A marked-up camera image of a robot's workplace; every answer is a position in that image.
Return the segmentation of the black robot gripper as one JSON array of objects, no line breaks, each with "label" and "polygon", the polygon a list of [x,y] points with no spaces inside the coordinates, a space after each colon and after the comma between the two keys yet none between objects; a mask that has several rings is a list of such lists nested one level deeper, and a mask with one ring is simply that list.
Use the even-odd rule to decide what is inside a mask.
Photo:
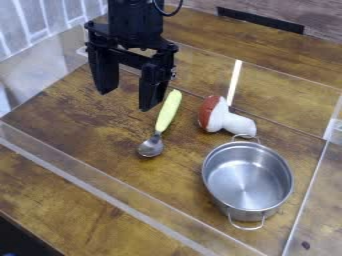
[{"label": "black robot gripper", "polygon": [[140,69],[139,109],[151,110],[164,99],[177,46],[163,38],[164,0],[108,0],[107,22],[88,21],[85,43],[96,89],[101,95],[119,85],[119,65]]}]

